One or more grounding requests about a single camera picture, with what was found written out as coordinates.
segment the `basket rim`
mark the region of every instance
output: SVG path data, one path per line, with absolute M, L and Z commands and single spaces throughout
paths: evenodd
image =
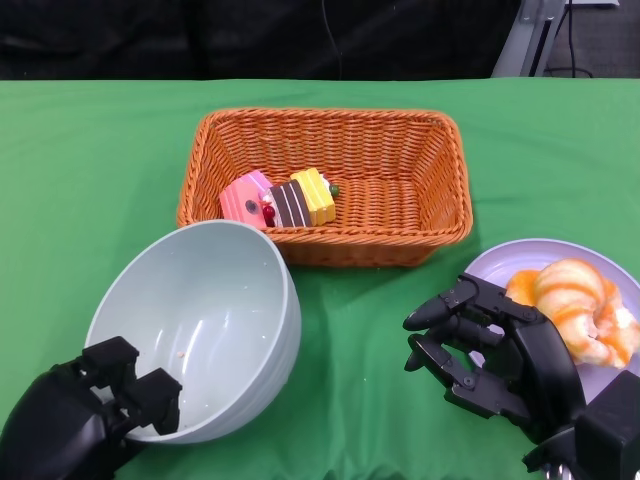
M 216 110 L 207 114 L 200 121 L 194 139 L 193 148 L 187 165 L 185 181 L 180 195 L 177 212 L 178 227 L 184 227 L 205 220 L 197 220 L 192 216 L 192 199 L 196 188 L 196 181 L 202 156 L 204 155 L 204 139 L 213 128 L 220 123 L 237 117 L 266 117 L 273 114 L 283 114 L 292 117 L 327 117 L 343 116 L 369 117 L 376 119 L 380 115 L 387 118 L 407 119 L 417 118 L 436 121 L 443 126 L 455 146 L 455 164 L 457 175 L 455 178 L 455 192 L 457 197 L 456 223 L 452 227 L 438 230 L 416 230 L 399 228 L 374 227 L 294 227 L 294 228 L 266 228 L 261 229 L 276 242 L 285 243 L 317 243 L 331 245 L 402 245 L 438 246 L 453 244 L 467 236 L 473 225 L 473 212 L 469 192 L 469 176 L 464 161 L 462 138 L 458 126 L 453 119 L 436 110 L 425 109 L 380 109 L 380 108 L 309 108 L 309 107 L 233 107 Z

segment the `pink cake slice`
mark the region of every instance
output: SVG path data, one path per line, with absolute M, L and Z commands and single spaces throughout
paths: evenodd
M 254 170 L 253 172 L 247 173 L 246 175 L 241 176 L 238 180 L 244 183 L 251 183 L 258 187 L 260 197 L 265 194 L 267 189 L 273 187 L 271 182 L 262 174 L 260 170 Z
M 246 223 L 256 228 L 266 228 L 260 190 L 253 183 L 235 180 L 220 194 L 222 215 L 227 220 Z

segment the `black backdrop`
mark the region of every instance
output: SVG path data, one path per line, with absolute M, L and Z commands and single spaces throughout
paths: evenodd
M 325 0 L 345 80 L 491 75 L 520 0 Z M 0 0 L 0 78 L 337 79 L 322 0 Z

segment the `chocolate cake slice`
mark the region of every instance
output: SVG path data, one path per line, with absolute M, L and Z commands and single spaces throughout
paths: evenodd
M 297 180 L 269 189 L 272 206 L 276 211 L 276 227 L 310 227 L 311 216 L 304 193 Z

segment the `bowl rim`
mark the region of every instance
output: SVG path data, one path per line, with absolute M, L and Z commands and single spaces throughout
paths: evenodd
M 281 276 L 281 281 L 282 281 L 282 302 L 280 304 L 280 318 L 278 321 L 278 328 L 277 328 L 277 333 L 276 335 L 274 335 L 273 340 L 271 341 L 271 345 L 269 346 L 269 350 L 267 351 L 267 354 L 265 355 L 265 357 L 262 359 L 262 362 L 260 363 L 260 366 L 258 367 L 258 369 L 256 370 L 255 374 L 251 377 L 251 379 L 246 383 L 246 385 L 240 390 L 240 392 L 223 408 L 219 409 L 217 412 L 213 413 L 212 415 L 210 415 L 209 417 L 207 417 L 206 419 L 204 419 L 203 421 L 190 426 L 184 430 L 180 430 L 177 431 L 175 433 L 171 433 L 168 435 L 139 435 L 133 432 L 129 432 L 127 434 L 127 437 L 131 440 L 137 440 L 140 442 L 144 442 L 144 443 L 164 443 L 164 442 L 168 442 L 171 440 L 175 440 L 178 438 L 183 438 L 186 437 L 188 435 L 193 434 L 194 432 L 200 430 L 202 427 L 212 423 L 213 421 L 215 421 L 218 417 L 220 417 L 221 415 L 223 415 L 226 411 L 228 411 L 234 404 L 236 404 L 236 402 L 242 398 L 242 396 L 244 396 L 244 394 L 247 392 L 247 390 L 249 390 L 249 388 L 251 388 L 251 386 L 255 383 L 256 379 L 261 375 L 262 371 L 264 370 L 265 365 L 267 364 L 267 362 L 269 361 L 269 359 L 272 357 L 273 355 L 273 350 L 275 349 L 276 344 L 278 343 L 278 340 L 280 339 L 280 336 L 282 334 L 282 329 L 284 326 L 284 321 L 285 321 L 285 315 L 287 312 L 287 305 L 289 303 L 289 297 L 290 297 L 290 291 L 289 291 L 289 281 L 288 281 L 288 269 L 287 266 L 284 262 L 284 259 L 282 258 L 282 255 L 280 254 L 280 251 L 278 250 L 278 247 L 276 247 L 275 243 L 273 243 L 271 241 L 271 239 L 265 235 L 263 232 L 261 232 L 260 230 L 244 224 L 244 223 L 240 223 L 240 222 L 235 222 L 235 221 L 231 221 L 231 220 L 206 220 L 206 221 L 202 221 L 202 222 L 197 222 L 191 225 L 188 225 L 186 227 L 182 227 L 179 228 L 177 230 L 174 230 L 168 234 L 166 234 L 165 236 L 161 237 L 160 239 L 156 240 L 155 242 L 153 242 L 151 245 L 149 245 L 147 248 L 145 248 L 142 252 L 140 252 L 138 255 L 136 255 L 136 257 L 131 260 L 129 262 L 129 264 L 124 268 L 124 270 L 122 270 L 122 272 L 120 272 L 120 274 L 116 277 L 116 279 L 111 283 L 111 285 L 109 286 L 109 289 L 107 290 L 107 292 L 104 294 L 104 296 L 102 297 L 102 300 L 100 300 L 100 304 L 98 305 L 98 308 L 96 309 L 95 313 L 93 314 L 93 318 L 91 319 L 91 326 L 89 327 L 89 330 L 87 331 L 87 336 L 85 338 L 85 348 L 90 346 L 91 344 L 90 342 L 90 338 L 91 335 L 93 333 L 93 328 L 97 322 L 98 316 L 100 315 L 100 312 L 102 311 L 102 307 L 104 305 L 104 303 L 106 302 L 107 298 L 109 298 L 109 295 L 111 294 L 111 291 L 115 288 L 115 286 L 118 284 L 118 282 L 120 281 L 120 279 L 129 271 L 129 269 L 133 268 L 133 266 L 136 264 L 136 262 L 138 262 L 138 260 L 140 260 L 147 252 L 149 252 L 151 249 L 153 249 L 156 245 L 164 242 L 165 240 L 169 239 L 170 237 L 173 237 L 174 235 L 179 235 L 180 233 L 186 231 L 186 230 L 190 230 L 190 229 L 196 229 L 196 228 L 203 228 L 203 227 L 207 227 L 211 224 L 218 224 L 218 225 L 230 225 L 233 228 L 236 227 L 240 227 L 240 228 L 244 228 L 246 230 L 249 230 L 251 232 L 253 232 L 254 234 L 257 234 L 260 238 L 262 238 L 262 240 L 264 240 L 266 242 L 266 244 L 269 246 L 269 248 L 271 249 L 272 253 L 274 254 L 277 262 L 278 262 L 278 266 L 280 267 L 280 276 Z

